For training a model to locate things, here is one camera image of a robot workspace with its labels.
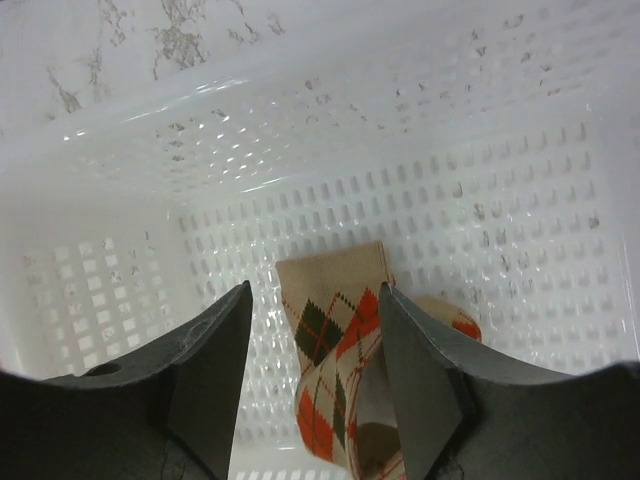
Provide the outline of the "white perforated plastic basket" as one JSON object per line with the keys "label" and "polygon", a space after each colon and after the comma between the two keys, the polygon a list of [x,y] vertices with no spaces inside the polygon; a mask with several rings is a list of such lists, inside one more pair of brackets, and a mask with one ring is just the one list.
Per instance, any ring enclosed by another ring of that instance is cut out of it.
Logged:
{"label": "white perforated plastic basket", "polygon": [[2,3],[6,370],[81,375],[246,281],[230,474],[341,479],[275,265],[374,240],[507,355],[637,359],[638,3]]}

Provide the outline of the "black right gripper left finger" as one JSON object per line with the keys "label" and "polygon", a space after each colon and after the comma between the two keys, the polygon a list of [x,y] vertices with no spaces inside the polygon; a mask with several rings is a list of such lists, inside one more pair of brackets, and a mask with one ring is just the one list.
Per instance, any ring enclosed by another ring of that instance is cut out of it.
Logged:
{"label": "black right gripper left finger", "polygon": [[225,479],[251,330],[241,283],[81,376],[1,376],[5,479]]}

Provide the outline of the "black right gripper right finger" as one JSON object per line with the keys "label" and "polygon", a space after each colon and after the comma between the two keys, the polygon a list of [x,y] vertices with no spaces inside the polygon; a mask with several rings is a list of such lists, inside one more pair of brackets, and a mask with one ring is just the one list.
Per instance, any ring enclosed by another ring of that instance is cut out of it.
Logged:
{"label": "black right gripper right finger", "polygon": [[569,375],[448,327],[390,285],[385,362],[411,479],[635,479],[639,365]]}

